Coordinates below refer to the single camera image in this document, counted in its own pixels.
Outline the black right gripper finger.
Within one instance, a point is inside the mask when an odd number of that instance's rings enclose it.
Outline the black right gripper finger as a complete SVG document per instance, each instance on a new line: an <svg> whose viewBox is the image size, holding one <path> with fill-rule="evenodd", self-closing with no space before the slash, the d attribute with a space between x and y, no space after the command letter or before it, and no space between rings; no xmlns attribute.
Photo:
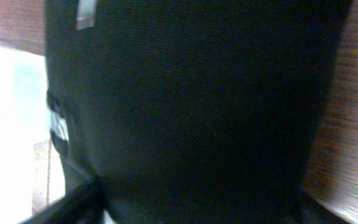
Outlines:
<svg viewBox="0 0 358 224"><path fill-rule="evenodd" d="M21 224L102 224L104 206L101 181L92 177Z"/></svg>

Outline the black garment with tape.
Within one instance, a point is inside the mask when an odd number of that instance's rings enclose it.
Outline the black garment with tape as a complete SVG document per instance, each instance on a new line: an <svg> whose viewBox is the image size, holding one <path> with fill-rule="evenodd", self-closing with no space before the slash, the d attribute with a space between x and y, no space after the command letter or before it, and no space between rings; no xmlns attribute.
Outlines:
<svg viewBox="0 0 358 224"><path fill-rule="evenodd" d="M291 214L350 1L45 3L65 190L117 223Z"/></svg>

